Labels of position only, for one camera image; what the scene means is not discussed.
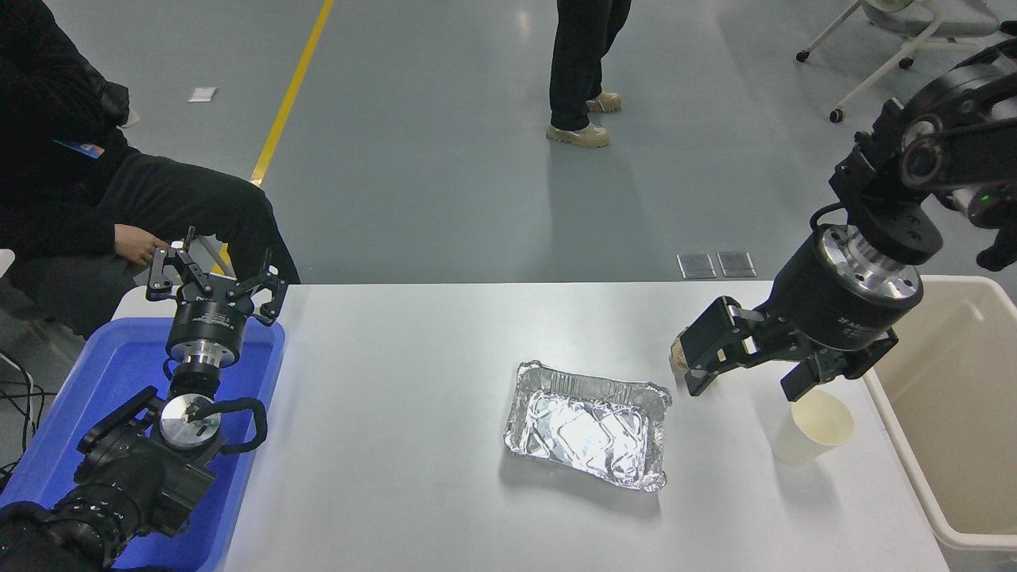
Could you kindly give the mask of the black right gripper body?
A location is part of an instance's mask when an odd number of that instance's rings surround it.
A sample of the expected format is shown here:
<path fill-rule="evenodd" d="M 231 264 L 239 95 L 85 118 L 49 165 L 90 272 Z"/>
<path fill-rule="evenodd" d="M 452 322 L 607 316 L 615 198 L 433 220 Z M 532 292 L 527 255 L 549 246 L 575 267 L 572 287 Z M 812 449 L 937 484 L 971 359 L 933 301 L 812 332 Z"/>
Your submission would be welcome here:
<path fill-rule="evenodd" d="M 766 305 L 811 341 L 857 351 L 923 294 L 918 270 L 878 253 L 860 230 L 818 229 L 777 272 Z"/>

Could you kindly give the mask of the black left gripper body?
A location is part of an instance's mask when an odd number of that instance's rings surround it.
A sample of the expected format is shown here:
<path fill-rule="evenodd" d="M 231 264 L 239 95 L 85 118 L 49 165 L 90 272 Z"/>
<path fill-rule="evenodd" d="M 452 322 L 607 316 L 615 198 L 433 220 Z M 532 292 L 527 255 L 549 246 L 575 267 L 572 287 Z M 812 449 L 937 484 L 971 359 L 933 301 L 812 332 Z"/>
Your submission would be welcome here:
<path fill-rule="evenodd" d="M 177 309 L 168 333 L 168 353 L 184 354 L 187 344 L 206 341 L 240 354 L 250 299 L 229 300 L 221 291 L 207 293 L 197 284 L 185 284 L 176 293 Z"/>

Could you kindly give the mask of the person's hand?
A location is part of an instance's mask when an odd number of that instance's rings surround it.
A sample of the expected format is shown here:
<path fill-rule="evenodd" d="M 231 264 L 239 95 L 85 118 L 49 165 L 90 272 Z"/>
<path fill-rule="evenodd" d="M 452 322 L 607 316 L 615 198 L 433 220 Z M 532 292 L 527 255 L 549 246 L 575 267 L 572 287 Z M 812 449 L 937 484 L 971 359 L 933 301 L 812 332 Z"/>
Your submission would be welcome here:
<path fill-rule="evenodd" d="M 146 230 L 126 224 L 114 225 L 114 253 L 134 265 L 149 265 L 157 251 L 168 244 Z"/>

